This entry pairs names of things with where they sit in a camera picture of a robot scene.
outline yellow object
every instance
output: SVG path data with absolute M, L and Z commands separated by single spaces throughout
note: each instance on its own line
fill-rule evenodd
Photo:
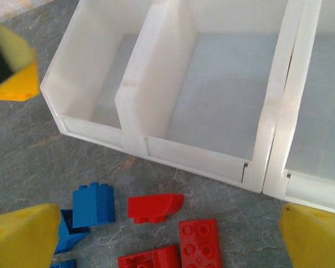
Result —
M 0 100 L 26 101 L 39 93 L 35 50 L 8 28 L 0 25 L 0 51 L 14 74 L 0 84 Z
M 335 268 L 335 214 L 284 206 L 280 229 L 294 268 Z
M 48 268 L 58 242 L 60 218 L 54 204 L 0 215 L 0 268 Z

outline storage bin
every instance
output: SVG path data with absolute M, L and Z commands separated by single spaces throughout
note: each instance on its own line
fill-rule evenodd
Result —
M 260 192 L 302 7 L 155 3 L 116 96 L 125 150 Z
M 41 90 L 66 135 L 261 192 L 303 6 L 81 0 Z
M 151 0 L 81 0 L 42 81 L 64 134 L 122 150 L 114 98 Z
M 335 0 L 307 2 L 263 192 L 335 212 Z

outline blue lego brick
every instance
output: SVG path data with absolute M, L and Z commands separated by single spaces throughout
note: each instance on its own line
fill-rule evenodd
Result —
M 79 241 L 86 237 L 90 230 L 88 227 L 72 227 L 72 210 L 61 210 L 61 223 L 58 229 L 59 241 L 55 254 L 70 251 Z
M 114 190 L 108 184 L 81 185 L 73 192 L 73 227 L 97 226 L 116 221 Z
M 69 260 L 69 261 L 61 262 L 59 264 L 53 264 L 50 266 L 50 268 L 75 268 L 75 267 L 76 267 L 75 260 Z

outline speckled floor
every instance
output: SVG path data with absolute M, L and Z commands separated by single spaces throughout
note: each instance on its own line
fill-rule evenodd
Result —
M 41 79 L 77 2 L 54 0 L 4 23 L 37 49 Z M 114 186 L 117 222 L 92 228 L 54 263 L 117 267 L 118 256 L 178 244 L 181 220 L 217 218 L 224 267 L 292 267 L 278 226 L 283 202 L 63 136 L 41 95 L 0 102 L 0 214 L 46 202 L 69 209 L 72 191 L 92 181 Z M 183 208 L 164 223 L 134 225 L 127 198 L 156 193 L 185 194 Z

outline red lego brick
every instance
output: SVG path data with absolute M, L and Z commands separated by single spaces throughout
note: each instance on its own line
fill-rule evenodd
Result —
M 118 258 L 118 268 L 179 268 L 177 245 Z
M 134 223 L 164 222 L 166 216 L 180 210 L 184 203 L 183 194 L 157 194 L 128 198 L 128 218 Z
M 222 268 L 216 219 L 179 222 L 183 268 Z

